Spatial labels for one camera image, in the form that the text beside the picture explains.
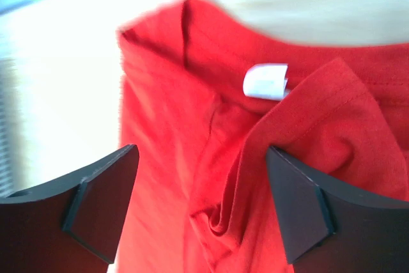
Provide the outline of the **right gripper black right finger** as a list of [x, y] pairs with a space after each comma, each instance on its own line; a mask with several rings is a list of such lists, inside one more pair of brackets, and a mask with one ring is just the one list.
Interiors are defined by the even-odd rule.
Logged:
[[295, 272], [408, 272], [408, 202], [354, 187], [270, 147], [268, 177]]

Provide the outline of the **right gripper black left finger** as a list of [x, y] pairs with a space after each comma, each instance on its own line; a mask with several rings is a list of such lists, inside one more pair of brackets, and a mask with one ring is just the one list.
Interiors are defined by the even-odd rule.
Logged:
[[137, 174], [134, 144], [1, 198], [1, 272], [107, 272]]

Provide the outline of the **red t shirt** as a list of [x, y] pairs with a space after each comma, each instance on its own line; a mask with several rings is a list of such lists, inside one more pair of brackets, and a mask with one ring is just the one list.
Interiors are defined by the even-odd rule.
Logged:
[[408, 199], [408, 45], [292, 45], [181, 0], [118, 34], [121, 143], [140, 153], [119, 272], [291, 272], [270, 145]]

